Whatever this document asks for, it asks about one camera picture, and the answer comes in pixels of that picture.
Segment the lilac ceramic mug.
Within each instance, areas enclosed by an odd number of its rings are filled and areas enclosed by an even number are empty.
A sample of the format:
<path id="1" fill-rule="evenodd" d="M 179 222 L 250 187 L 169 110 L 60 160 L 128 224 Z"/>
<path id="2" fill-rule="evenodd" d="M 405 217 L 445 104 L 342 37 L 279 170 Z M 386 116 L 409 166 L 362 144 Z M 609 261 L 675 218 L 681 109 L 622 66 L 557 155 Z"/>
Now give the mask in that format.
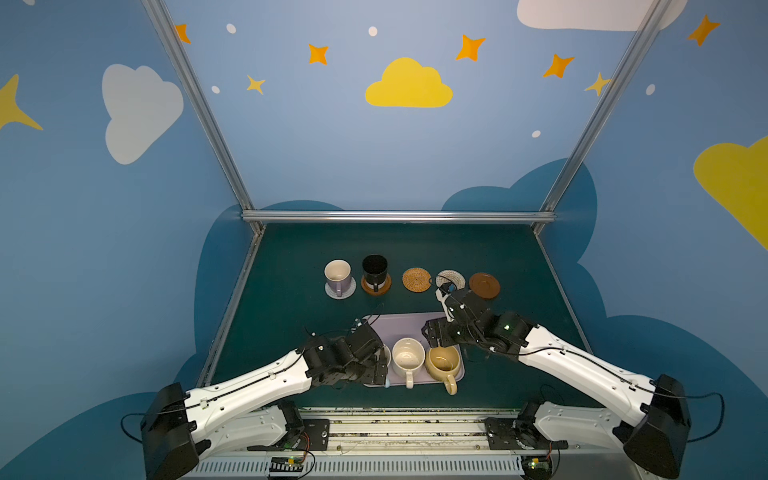
<path id="1" fill-rule="evenodd" d="M 324 268 L 326 282 L 342 282 L 348 277 L 352 277 L 351 265 L 342 259 L 330 261 Z"/>

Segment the small brown wooden coaster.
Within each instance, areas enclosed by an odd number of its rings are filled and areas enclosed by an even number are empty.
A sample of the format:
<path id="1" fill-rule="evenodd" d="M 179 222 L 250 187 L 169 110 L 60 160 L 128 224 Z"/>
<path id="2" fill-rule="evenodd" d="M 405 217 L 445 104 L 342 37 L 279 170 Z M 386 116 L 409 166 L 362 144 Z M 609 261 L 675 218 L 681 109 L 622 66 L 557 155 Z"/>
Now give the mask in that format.
<path id="1" fill-rule="evenodd" d="M 485 300 L 496 298 L 501 291 L 500 282 L 491 274 L 477 272 L 470 277 L 469 288 Z"/>

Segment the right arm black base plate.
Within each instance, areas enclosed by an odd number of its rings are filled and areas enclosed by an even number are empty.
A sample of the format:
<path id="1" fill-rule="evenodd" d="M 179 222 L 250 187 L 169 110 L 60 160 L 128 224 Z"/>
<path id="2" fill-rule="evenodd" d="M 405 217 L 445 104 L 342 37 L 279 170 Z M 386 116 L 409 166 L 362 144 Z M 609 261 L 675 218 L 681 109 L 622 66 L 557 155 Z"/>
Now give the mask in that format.
<path id="1" fill-rule="evenodd" d="M 491 450 L 564 450 L 565 440 L 550 440 L 535 426 L 535 418 L 488 417 L 484 420 L 486 436 Z"/>

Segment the white cream ceramic mug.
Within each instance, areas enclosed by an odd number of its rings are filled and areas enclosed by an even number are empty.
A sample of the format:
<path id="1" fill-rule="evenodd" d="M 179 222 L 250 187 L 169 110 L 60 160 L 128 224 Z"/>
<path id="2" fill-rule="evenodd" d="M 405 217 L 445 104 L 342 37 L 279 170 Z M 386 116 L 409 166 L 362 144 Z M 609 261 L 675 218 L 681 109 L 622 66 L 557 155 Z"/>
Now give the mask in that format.
<path id="1" fill-rule="evenodd" d="M 416 377 L 422 371 L 426 359 L 423 345 L 414 338 L 401 338 L 391 350 L 391 362 L 395 374 L 404 380 L 407 389 L 413 389 Z"/>

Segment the tan woven rattan coaster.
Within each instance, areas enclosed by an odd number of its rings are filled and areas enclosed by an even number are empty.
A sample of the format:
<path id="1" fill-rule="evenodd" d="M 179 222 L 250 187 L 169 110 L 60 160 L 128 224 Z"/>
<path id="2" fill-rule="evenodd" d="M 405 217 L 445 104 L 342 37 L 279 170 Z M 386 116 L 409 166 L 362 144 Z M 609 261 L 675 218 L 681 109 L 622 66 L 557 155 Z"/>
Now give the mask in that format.
<path id="1" fill-rule="evenodd" d="M 402 283 L 410 292 L 423 293 L 430 289 L 432 277 L 426 269 L 413 267 L 403 273 Z"/>

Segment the black ceramic mug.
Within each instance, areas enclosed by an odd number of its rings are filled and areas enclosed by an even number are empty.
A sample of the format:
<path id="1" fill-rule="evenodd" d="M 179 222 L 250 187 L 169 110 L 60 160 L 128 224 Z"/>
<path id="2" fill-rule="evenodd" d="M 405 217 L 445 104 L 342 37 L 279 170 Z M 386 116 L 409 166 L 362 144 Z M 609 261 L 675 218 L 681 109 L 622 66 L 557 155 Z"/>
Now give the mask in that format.
<path id="1" fill-rule="evenodd" d="M 379 254 L 366 256 L 362 261 L 363 276 L 372 285 L 382 284 L 388 275 L 388 261 Z"/>

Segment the multicolour woven round coaster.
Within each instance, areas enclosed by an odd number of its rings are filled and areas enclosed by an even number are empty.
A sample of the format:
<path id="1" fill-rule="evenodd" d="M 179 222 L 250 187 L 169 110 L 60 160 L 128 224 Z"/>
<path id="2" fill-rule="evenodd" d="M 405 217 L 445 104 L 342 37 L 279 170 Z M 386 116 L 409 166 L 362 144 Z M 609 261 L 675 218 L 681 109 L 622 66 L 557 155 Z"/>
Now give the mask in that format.
<path id="1" fill-rule="evenodd" d="M 435 284 L 443 292 L 451 293 L 466 287 L 466 280 L 455 270 L 443 270 L 436 276 Z"/>

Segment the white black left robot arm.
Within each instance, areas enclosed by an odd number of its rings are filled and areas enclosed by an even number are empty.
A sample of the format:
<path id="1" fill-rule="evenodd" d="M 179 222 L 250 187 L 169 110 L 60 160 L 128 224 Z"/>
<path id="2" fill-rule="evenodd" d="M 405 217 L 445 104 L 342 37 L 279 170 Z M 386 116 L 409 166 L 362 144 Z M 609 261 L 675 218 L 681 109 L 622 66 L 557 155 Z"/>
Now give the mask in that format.
<path id="1" fill-rule="evenodd" d="M 284 398 L 339 382 L 382 386 L 384 343 L 368 322 L 343 336 L 313 336 L 281 358 L 231 380 L 185 390 L 160 389 L 140 421 L 148 479 L 179 479 L 215 451 L 234 450 L 256 435 L 226 426 Z"/>

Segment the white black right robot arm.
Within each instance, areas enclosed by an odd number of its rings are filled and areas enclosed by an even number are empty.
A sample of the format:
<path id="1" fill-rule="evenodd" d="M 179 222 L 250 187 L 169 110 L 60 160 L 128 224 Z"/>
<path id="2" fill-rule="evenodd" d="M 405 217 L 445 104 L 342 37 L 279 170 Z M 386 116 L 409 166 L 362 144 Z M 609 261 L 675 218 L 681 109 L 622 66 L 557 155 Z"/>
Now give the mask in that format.
<path id="1" fill-rule="evenodd" d="M 531 402 L 513 420 L 511 436 L 524 449 L 577 444 L 622 450 L 644 470 L 680 475 L 691 428 L 682 384 L 636 374 L 577 348 L 515 312 L 495 314 L 473 291 L 437 290 L 444 315 L 425 323 L 432 347 L 475 345 L 541 370 L 598 402 L 596 408 Z"/>

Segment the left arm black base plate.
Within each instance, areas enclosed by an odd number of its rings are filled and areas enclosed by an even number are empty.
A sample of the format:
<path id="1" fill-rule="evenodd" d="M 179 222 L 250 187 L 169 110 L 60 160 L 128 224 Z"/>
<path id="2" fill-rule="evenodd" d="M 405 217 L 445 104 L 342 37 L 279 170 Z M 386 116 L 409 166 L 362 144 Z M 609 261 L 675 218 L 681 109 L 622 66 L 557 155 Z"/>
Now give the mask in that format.
<path id="1" fill-rule="evenodd" d="M 302 426 L 285 422 L 265 423 L 268 430 L 260 430 L 256 442 L 246 446 L 247 451 L 325 451 L 328 448 L 330 422 L 326 419 L 301 421 Z"/>

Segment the yellow ceramic mug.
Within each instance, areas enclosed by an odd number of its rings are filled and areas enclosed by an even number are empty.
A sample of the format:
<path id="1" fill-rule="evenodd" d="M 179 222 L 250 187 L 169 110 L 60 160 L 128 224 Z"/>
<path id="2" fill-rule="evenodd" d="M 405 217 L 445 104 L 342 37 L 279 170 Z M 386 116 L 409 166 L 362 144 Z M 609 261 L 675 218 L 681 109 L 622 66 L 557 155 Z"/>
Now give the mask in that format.
<path id="1" fill-rule="evenodd" d="M 460 366 L 461 357 L 455 346 L 430 348 L 425 357 L 427 372 L 434 380 L 441 382 L 451 396 L 458 392 Z"/>

